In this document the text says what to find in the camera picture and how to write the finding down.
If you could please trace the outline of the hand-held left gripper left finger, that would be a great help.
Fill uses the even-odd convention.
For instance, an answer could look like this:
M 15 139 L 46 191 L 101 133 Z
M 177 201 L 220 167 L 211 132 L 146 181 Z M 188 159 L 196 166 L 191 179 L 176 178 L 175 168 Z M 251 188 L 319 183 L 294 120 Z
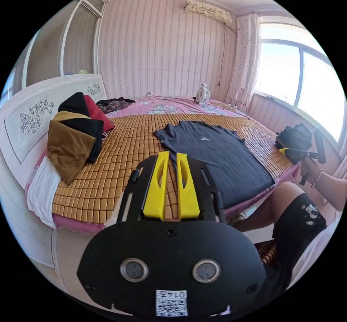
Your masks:
M 143 207 L 143 214 L 147 218 L 165 219 L 168 161 L 169 152 L 167 151 L 160 152 L 156 156 Z

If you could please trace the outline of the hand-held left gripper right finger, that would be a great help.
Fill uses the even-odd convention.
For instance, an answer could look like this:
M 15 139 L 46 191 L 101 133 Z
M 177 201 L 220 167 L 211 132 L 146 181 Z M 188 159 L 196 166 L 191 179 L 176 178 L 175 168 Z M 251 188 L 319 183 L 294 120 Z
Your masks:
M 187 155 L 178 153 L 176 162 L 179 219 L 195 219 L 199 217 L 200 209 Z

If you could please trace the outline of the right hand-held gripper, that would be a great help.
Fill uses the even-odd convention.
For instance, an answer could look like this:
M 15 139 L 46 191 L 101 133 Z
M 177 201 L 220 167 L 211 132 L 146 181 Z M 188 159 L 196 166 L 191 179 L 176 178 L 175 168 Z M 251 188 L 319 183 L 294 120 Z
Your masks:
M 306 158 L 318 160 L 318 153 L 316 152 L 301 151 L 288 148 L 279 149 L 279 152 L 283 155 L 287 155 L 287 158 L 291 161 L 303 162 Z

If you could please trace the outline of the person's right hand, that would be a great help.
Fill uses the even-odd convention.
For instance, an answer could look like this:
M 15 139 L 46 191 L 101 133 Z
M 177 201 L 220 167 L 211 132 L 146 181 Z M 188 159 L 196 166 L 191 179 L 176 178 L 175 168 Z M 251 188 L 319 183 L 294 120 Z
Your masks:
M 318 164 L 313 159 L 307 156 L 301 162 L 300 174 L 301 174 L 300 184 L 304 185 L 305 182 L 309 182 L 311 184 L 311 188 L 314 188 L 320 176 L 322 175 L 322 169 L 320 169 Z

